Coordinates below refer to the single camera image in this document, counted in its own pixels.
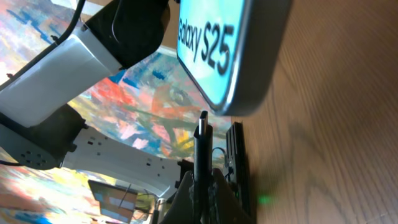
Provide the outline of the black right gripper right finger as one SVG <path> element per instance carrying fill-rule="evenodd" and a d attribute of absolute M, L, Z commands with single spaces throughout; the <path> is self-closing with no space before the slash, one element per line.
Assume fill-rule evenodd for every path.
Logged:
<path fill-rule="evenodd" d="M 252 218 L 240 207 L 223 173 L 212 171 L 212 184 L 209 193 L 209 219 L 215 224 L 252 224 Z"/>

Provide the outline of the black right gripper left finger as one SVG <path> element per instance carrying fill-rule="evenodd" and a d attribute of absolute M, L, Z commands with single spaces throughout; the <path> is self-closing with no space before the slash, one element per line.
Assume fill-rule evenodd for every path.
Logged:
<path fill-rule="evenodd" d="M 185 173 L 170 209 L 160 224 L 191 224 L 193 223 L 193 200 L 190 189 L 193 187 L 193 172 Z"/>

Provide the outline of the blue screen smartphone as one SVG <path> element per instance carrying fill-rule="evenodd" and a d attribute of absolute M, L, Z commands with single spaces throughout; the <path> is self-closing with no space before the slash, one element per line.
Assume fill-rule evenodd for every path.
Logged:
<path fill-rule="evenodd" d="M 246 116 L 269 89 L 292 0 L 181 0 L 177 58 L 214 114 Z"/>

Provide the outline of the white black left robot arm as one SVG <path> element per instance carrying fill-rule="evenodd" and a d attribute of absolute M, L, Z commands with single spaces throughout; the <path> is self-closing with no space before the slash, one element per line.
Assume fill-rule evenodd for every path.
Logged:
<path fill-rule="evenodd" d="M 181 168 L 87 125 L 70 100 L 159 47 L 167 1 L 111 1 L 83 24 L 79 1 L 66 31 L 1 85 L 1 147 L 10 166 L 66 167 L 134 184 L 158 198 L 178 189 Z"/>

